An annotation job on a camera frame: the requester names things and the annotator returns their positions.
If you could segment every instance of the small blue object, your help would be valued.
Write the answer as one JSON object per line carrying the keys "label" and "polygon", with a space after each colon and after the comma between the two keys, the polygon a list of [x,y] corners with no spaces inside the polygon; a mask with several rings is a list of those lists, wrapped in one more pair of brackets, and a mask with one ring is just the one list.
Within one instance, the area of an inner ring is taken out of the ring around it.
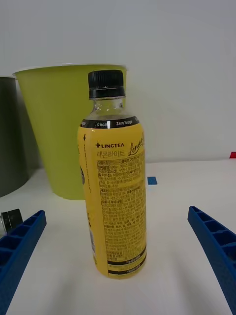
{"label": "small blue object", "polygon": [[0,239],[0,315],[6,314],[46,224],[40,210]]}
{"label": "small blue object", "polygon": [[236,235],[196,207],[189,208],[188,221],[236,315]]}
{"label": "small blue object", "polygon": [[148,183],[148,185],[157,185],[157,181],[156,181],[155,176],[148,177],[147,183]]}

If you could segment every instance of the white tabletop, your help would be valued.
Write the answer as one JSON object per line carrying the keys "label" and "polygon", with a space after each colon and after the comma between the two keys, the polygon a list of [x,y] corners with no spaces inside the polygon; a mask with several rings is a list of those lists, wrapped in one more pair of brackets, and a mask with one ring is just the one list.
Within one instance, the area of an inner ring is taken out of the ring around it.
{"label": "white tabletop", "polygon": [[236,161],[153,163],[147,176],[147,261],[126,280],[94,265],[84,201],[51,192],[44,170],[0,198],[0,210],[39,209],[47,226],[7,315],[229,315],[214,272],[187,221],[195,205],[236,231]]}

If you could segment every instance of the black cap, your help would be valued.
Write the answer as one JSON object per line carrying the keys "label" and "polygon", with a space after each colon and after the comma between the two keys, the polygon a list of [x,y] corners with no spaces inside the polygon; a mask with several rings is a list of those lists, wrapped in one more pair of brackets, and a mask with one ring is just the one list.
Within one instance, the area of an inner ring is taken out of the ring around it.
{"label": "black cap", "polygon": [[7,233],[23,222],[20,209],[2,212],[1,217]]}
{"label": "black cap", "polygon": [[89,98],[125,97],[123,72],[100,70],[88,74]]}

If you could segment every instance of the gray cylinder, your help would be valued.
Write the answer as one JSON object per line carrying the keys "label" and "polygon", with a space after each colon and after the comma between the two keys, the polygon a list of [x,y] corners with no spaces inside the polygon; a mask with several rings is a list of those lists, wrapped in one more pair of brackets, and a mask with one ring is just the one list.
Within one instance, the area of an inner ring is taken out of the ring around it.
{"label": "gray cylinder", "polygon": [[0,77],[0,197],[20,188],[28,178],[15,78]]}

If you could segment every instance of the yellow label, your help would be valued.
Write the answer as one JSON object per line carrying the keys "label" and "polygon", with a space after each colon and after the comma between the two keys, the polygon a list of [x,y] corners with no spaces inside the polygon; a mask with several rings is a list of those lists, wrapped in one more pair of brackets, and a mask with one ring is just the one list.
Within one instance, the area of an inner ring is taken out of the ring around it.
{"label": "yellow label", "polygon": [[146,258],[144,133],[137,118],[82,121],[78,131],[93,258],[112,278],[127,278]]}

